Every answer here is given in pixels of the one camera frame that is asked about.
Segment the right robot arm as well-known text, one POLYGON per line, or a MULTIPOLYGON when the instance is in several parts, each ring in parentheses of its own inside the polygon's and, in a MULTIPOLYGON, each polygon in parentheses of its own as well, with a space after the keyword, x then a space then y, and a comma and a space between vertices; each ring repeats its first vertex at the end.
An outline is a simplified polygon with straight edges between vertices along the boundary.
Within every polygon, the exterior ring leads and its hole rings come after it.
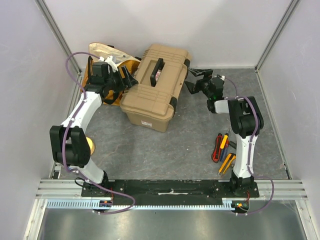
POLYGON ((225 97, 223 94, 225 77, 213 75, 212 69, 193 69, 195 77, 202 76, 195 83, 185 81, 189 92, 202 92, 207 97, 207 108, 213 114, 228 114, 231 130, 236 137, 235 164, 226 192, 235 197, 245 197, 247 193, 257 193, 258 187, 253 174, 254 148, 264 127, 264 119, 254 96, 225 97))

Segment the yellow black utility knife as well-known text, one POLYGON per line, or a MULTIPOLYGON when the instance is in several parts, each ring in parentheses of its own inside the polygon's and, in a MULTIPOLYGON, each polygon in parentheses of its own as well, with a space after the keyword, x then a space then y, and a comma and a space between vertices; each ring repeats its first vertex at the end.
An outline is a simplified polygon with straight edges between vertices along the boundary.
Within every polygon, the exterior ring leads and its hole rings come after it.
POLYGON ((230 167, 234 166, 234 162, 236 160, 235 153, 229 153, 224 159, 221 167, 218 170, 218 173, 222 176, 224 175, 230 167))

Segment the black rubber mallet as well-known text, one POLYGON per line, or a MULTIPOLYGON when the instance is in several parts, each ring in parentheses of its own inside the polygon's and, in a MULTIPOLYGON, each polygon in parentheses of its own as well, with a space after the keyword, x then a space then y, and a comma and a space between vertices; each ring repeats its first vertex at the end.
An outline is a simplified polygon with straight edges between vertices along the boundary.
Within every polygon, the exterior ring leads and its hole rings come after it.
POLYGON ((235 142, 233 142, 233 141, 229 141, 229 146, 231 146, 234 149, 237 148, 237 144, 235 142))

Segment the blue red screwdriver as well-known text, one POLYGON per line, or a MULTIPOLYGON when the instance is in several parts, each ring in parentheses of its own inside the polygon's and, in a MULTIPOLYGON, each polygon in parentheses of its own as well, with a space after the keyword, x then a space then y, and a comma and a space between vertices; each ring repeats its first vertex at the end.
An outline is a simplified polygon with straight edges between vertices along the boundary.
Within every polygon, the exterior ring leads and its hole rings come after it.
POLYGON ((221 151, 221 155, 220 155, 220 158, 219 158, 219 161, 220 162, 223 162, 225 157, 226 157, 226 154, 228 152, 228 146, 229 146, 229 143, 226 142, 225 145, 224 145, 224 148, 222 149, 221 151))

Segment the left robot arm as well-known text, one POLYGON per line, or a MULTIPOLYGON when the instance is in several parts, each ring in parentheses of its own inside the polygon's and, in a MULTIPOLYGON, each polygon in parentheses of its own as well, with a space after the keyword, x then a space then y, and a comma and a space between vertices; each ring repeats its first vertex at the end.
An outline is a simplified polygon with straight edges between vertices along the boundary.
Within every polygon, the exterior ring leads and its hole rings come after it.
POLYGON ((118 67, 111 62, 95 62, 90 72, 79 102, 65 121, 50 128, 49 136, 53 160, 67 172, 79 174, 98 196, 103 197, 110 192, 109 178, 91 158, 86 130, 103 103, 114 103, 120 93, 138 81, 125 65, 118 67))

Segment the aluminium frame rail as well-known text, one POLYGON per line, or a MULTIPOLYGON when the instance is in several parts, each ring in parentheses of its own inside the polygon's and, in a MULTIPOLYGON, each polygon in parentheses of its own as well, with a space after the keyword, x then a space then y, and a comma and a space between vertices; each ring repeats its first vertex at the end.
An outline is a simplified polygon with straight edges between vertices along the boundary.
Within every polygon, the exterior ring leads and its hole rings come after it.
POLYGON ((53 14, 51 13, 49 7, 47 6, 44 0, 35 0, 39 10, 41 11, 42 15, 44 16, 46 22, 48 23, 50 29, 52 30, 55 38, 57 39, 60 47, 64 51, 67 56, 72 54, 70 47, 67 44, 66 39, 64 38, 58 24, 56 23, 53 14))

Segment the red black pliers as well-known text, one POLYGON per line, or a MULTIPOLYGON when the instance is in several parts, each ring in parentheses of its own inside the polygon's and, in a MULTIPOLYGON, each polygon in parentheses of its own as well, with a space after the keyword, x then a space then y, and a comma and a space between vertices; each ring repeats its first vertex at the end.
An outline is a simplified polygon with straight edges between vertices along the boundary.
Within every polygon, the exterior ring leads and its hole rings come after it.
POLYGON ((223 140, 223 135, 219 133, 215 139, 215 145, 214 145, 214 150, 211 154, 211 159, 214 163, 218 163, 221 157, 221 144, 223 140))

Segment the orange paper shopping bag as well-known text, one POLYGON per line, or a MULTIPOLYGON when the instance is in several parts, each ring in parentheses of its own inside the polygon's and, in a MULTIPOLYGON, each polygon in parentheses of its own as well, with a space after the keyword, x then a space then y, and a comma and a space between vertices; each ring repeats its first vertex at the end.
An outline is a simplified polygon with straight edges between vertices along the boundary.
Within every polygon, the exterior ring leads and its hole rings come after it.
POLYGON ((86 93, 98 94, 105 105, 119 106, 120 101, 125 91, 123 82, 123 72, 121 67, 126 66, 128 72, 133 77, 135 71, 141 62, 140 58, 133 57, 121 50, 116 49, 113 45, 106 45, 99 42, 92 42, 88 46, 89 56, 87 59, 86 73, 82 87, 86 93), (99 61, 99 57, 107 58, 113 56, 113 61, 117 65, 118 71, 122 78, 122 91, 113 92, 109 91, 107 96, 102 96, 104 83, 109 73, 113 72, 112 67, 106 62, 99 61))

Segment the tan plastic toolbox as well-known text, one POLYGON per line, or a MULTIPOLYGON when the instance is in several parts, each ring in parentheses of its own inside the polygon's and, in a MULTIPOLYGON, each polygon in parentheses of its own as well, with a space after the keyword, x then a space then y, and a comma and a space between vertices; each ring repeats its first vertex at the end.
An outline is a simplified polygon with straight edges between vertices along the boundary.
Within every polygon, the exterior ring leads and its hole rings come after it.
POLYGON ((145 50, 134 74, 138 84, 126 90, 120 101, 132 124, 166 132, 191 60, 182 48, 154 43, 145 50))

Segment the yellow handled pliers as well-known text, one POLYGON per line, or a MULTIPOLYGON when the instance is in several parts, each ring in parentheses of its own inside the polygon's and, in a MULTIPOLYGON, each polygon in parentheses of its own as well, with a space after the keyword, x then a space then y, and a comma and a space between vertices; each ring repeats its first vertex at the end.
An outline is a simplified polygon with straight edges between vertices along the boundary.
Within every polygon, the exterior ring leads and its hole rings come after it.
POLYGON ((223 135, 222 137, 222 141, 221 141, 221 144, 220 144, 220 149, 223 150, 228 142, 228 138, 230 136, 230 133, 231 133, 231 128, 229 128, 227 130, 227 132, 223 135))

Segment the round wooden disc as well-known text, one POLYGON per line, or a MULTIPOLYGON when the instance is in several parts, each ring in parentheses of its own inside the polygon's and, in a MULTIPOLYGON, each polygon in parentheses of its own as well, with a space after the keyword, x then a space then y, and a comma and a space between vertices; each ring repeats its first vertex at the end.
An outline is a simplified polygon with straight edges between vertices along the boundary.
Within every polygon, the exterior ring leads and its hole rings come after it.
POLYGON ((96 146, 91 138, 86 137, 86 140, 90 148, 90 155, 92 155, 95 152, 96 146))

